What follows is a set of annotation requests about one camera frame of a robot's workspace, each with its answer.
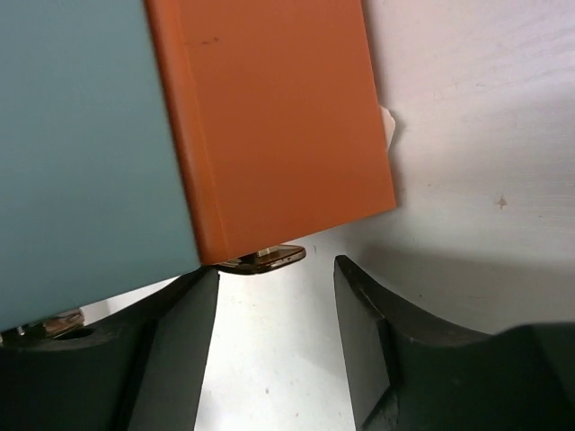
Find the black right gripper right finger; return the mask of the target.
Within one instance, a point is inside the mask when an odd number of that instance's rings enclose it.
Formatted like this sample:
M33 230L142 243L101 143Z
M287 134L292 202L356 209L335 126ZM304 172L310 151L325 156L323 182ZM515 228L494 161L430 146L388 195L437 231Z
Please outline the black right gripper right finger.
M401 298L344 255L333 283L356 429L573 429L572 324L470 330Z

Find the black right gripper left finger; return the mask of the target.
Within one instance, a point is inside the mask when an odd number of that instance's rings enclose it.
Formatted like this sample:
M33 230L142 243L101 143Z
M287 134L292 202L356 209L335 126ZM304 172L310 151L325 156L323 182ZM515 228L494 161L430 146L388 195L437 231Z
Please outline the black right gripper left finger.
M201 268L57 337L40 325L1 342L4 430L191 430L219 275Z

